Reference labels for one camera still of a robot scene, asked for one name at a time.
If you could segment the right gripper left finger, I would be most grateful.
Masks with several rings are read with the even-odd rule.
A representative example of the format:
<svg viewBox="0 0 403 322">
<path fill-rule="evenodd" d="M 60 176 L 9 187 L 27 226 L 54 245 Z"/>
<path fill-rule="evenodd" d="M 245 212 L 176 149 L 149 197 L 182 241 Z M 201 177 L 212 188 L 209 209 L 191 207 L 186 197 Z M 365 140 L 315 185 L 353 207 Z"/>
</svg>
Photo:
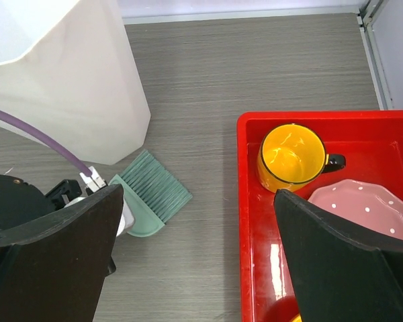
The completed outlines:
<svg viewBox="0 0 403 322">
<path fill-rule="evenodd" d="M 123 209 L 111 185 L 0 232 L 0 321 L 92 321 Z"/>
</svg>

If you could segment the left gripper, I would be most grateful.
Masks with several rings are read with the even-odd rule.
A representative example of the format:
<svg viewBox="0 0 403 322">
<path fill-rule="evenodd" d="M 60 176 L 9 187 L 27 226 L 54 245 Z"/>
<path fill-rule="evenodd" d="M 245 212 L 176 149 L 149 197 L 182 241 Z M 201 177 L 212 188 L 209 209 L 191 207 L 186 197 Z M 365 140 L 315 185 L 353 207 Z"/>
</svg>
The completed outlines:
<svg viewBox="0 0 403 322">
<path fill-rule="evenodd" d="M 76 180 L 48 194 L 0 174 L 0 275 L 110 275 L 116 189 L 81 197 Z"/>
</svg>

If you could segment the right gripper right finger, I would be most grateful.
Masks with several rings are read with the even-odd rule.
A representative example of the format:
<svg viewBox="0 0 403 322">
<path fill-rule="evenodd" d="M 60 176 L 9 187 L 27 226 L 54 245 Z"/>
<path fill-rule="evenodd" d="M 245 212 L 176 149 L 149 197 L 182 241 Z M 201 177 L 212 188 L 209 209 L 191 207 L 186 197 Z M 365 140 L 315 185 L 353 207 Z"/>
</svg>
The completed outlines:
<svg viewBox="0 0 403 322">
<path fill-rule="evenodd" d="M 403 321 L 403 240 L 285 189 L 273 205 L 303 321 Z"/>
</svg>

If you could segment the white plastic trash bin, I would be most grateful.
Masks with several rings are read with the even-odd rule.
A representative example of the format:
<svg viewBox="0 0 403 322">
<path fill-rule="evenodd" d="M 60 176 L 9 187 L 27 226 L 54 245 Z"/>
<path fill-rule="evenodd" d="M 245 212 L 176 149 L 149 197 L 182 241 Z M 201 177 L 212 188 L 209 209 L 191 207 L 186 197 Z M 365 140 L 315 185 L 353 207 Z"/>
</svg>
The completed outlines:
<svg viewBox="0 0 403 322">
<path fill-rule="evenodd" d="M 116 1 L 0 1 L 0 111 L 78 159 L 140 148 L 150 110 Z"/>
</svg>

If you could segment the green hand brush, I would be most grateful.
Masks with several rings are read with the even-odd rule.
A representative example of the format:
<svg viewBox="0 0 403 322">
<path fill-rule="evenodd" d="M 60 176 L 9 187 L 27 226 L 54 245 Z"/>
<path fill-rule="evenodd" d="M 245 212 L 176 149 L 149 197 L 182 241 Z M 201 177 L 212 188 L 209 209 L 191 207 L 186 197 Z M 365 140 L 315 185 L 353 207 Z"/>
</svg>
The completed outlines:
<svg viewBox="0 0 403 322">
<path fill-rule="evenodd" d="M 124 189 L 124 201 L 135 219 L 126 232 L 134 237 L 159 232 L 193 197 L 147 150 L 109 183 Z"/>
</svg>

